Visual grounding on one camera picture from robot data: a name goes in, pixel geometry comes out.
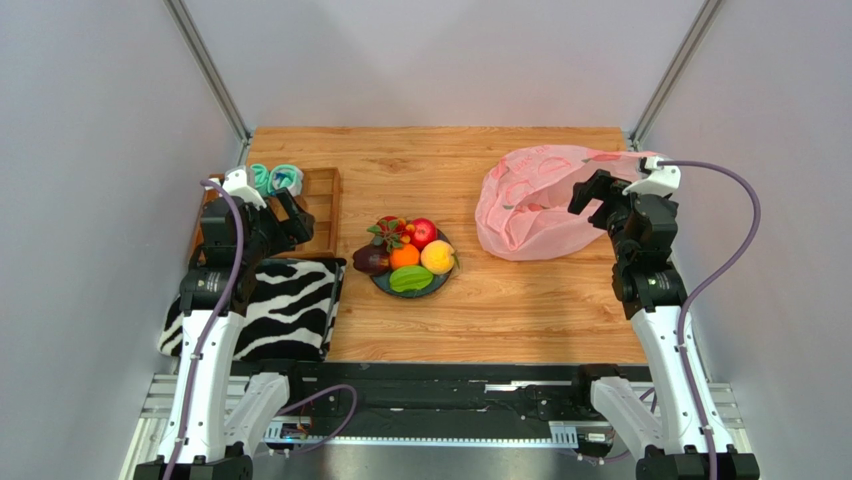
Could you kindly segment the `pink plastic bag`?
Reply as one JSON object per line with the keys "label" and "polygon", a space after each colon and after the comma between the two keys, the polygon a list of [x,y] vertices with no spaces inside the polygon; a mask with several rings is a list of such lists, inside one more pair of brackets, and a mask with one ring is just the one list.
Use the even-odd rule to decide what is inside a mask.
{"label": "pink plastic bag", "polygon": [[573,187],[599,169],[638,179],[640,154],[575,145],[539,145],[504,155],[484,177],[475,209],[486,252],[508,261],[549,260],[577,252],[603,235],[589,222],[600,203],[567,211]]}

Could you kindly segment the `red berry sprig with leaves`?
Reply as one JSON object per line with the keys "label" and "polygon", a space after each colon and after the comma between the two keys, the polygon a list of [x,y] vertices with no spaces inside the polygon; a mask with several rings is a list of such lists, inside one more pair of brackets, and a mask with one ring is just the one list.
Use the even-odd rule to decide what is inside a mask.
{"label": "red berry sprig with leaves", "polygon": [[405,218],[395,216],[382,217],[367,229],[373,235],[371,244],[384,247],[388,252],[409,244],[415,230]]}

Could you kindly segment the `orange fruit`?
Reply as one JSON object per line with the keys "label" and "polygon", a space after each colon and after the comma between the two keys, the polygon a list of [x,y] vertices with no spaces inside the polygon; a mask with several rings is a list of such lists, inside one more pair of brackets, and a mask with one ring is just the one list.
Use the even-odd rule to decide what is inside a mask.
{"label": "orange fruit", "polygon": [[411,244],[403,244],[400,248],[394,248],[389,255],[392,270],[398,270],[406,266],[416,266],[420,262],[420,251]]}

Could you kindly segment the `red apple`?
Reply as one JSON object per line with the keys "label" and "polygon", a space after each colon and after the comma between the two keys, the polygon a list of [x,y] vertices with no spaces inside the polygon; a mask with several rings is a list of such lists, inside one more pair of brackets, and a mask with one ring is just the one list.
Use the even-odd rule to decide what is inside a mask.
{"label": "red apple", "polygon": [[410,220],[407,225],[410,244],[422,251],[428,244],[438,239],[436,225],[426,218]]}

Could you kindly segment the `yellow peach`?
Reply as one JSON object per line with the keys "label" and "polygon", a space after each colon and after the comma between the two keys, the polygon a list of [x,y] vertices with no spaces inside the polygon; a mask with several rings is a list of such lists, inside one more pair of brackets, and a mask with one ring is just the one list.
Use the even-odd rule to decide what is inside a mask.
{"label": "yellow peach", "polygon": [[420,252],[420,264],[433,275],[444,275],[456,265],[454,247],[444,240],[427,244]]}

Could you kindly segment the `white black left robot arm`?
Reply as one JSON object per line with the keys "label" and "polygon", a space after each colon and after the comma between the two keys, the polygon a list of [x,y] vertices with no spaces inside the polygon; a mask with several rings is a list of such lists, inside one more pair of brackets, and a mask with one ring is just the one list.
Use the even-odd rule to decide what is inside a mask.
{"label": "white black left robot arm", "polygon": [[251,478],[252,455],[290,395],[286,376],[260,373],[236,407],[226,409],[257,266],[310,241],[314,218],[286,189],[263,198],[211,180],[203,184],[218,196],[201,210],[201,241],[180,284],[182,346],[173,406],[155,459],[135,467],[136,479]]}

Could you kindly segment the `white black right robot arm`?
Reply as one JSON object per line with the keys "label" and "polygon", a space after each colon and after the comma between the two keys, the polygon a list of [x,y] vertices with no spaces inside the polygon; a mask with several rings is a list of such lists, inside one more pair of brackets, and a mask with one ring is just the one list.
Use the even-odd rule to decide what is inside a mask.
{"label": "white black right robot arm", "polygon": [[589,222],[612,244],[613,290],[644,350],[657,406],[645,406],[614,365],[581,367],[577,390],[624,442],[638,479],[757,479],[755,455],[737,449],[699,378],[688,295],[670,260],[678,232],[671,195],[605,170],[573,188],[569,212],[600,203]]}

